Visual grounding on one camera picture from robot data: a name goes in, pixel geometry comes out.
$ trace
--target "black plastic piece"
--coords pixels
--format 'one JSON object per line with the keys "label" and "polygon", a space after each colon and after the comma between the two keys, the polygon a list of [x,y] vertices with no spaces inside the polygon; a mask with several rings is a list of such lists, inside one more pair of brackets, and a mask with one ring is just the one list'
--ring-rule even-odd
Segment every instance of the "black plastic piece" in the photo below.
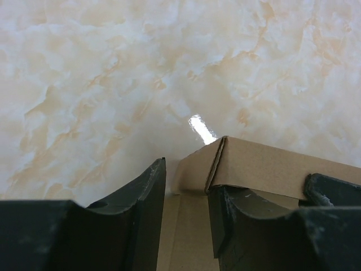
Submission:
{"label": "black plastic piece", "polygon": [[[309,176],[307,184],[316,186],[308,186],[308,191],[315,195],[312,190],[327,181],[327,188],[341,191],[317,193],[341,206],[342,198],[345,203],[356,201],[344,197],[354,185],[325,178]],[[359,197],[353,192],[350,196]],[[249,189],[231,186],[213,187],[208,202],[214,256],[221,271],[361,270],[359,206],[290,211]]]}
{"label": "black plastic piece", "polygon": [[303,193],[316,206],[361,206],[361,186],[319,173],[306,178]]}
{"label": "black plastic piece", "polygon": [[71,200],[0,202],[0,270],[156,270],[165,159],[82,208]]}

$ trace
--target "marble surface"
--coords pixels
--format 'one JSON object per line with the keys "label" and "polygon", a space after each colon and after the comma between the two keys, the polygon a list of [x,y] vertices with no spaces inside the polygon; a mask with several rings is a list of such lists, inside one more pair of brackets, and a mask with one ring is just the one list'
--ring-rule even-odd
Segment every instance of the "marble surface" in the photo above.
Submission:
{"label": "marble surface", "polygon": [[2,0],[0,198],[87,205],[222,135],[361,167],[358,1]]}

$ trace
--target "cardboard flap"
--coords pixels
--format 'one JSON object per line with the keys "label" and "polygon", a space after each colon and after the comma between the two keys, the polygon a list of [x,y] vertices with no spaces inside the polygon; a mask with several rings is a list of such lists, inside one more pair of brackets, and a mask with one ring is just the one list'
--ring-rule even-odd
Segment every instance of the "cardboard flap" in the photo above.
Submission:
{"label": "cardboard flap", "polygon": [[180,162],[172,191],[201,193],[213,185],[231,185],[304,199],[303,183],[312,173],[361,185],[360,168],[223,137]]}
{"label": "cardboard flap", "polygon": [[219,271],[207,197],[169,196],[164,208],[157,271]]}

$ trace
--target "beige veining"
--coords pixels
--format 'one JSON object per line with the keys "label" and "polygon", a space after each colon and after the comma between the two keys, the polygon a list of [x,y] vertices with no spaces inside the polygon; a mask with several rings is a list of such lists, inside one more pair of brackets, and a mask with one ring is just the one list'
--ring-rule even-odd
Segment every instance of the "beige veining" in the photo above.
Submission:
{"label": "beige veining", "polygon": [[3,0],[0,198],[89,204],[231,136],[361,167],[358,1]]}

